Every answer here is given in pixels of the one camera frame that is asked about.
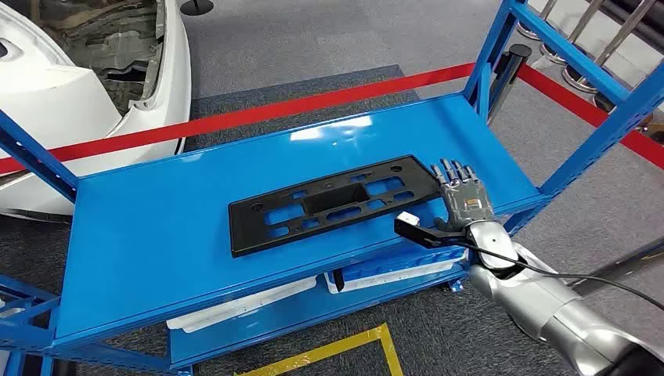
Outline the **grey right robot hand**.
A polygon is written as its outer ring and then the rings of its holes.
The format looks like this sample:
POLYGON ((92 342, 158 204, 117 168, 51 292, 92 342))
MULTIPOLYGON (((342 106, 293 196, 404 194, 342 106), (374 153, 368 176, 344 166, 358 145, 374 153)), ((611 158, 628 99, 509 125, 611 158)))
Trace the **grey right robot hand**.
POLYGON ((461 232, 470 224, 495 219, 493 206, 483 182, 470 165, 440 159, 442 168, 431 164, 439 192, 447 210, 447 220, 436 218, 436 227, 445 232, 461 232))

